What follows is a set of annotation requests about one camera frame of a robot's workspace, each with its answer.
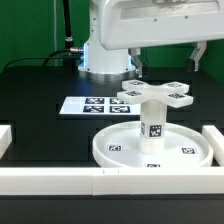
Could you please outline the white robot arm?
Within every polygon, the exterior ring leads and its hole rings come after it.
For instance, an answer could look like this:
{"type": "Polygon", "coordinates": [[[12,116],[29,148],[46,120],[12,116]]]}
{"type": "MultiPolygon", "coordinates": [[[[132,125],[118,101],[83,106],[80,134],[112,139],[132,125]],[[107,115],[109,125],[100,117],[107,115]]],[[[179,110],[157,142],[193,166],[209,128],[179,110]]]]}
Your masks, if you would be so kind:
{"type": "Polygon", "coordinates": [[[224,39],[224,0],[89,0],[90,34],[79,71],[124,79],[141,70],[143,47],[193,43],[193,70],[211,40],[224,39]]]}

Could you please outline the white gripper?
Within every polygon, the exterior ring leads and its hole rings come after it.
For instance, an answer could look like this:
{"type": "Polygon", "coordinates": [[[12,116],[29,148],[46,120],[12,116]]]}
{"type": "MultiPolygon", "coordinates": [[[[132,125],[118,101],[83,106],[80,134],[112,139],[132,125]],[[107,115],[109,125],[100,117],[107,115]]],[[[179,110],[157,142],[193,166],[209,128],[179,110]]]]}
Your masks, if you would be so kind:
{"type": "Polygon", "coordinates": [[[196,42],[186,71],[197,72],[208,40],[224,39],[224,0],[102,0],[99,40],[106,49],[130,49],[139,77],[138,47],[196,42]]]}

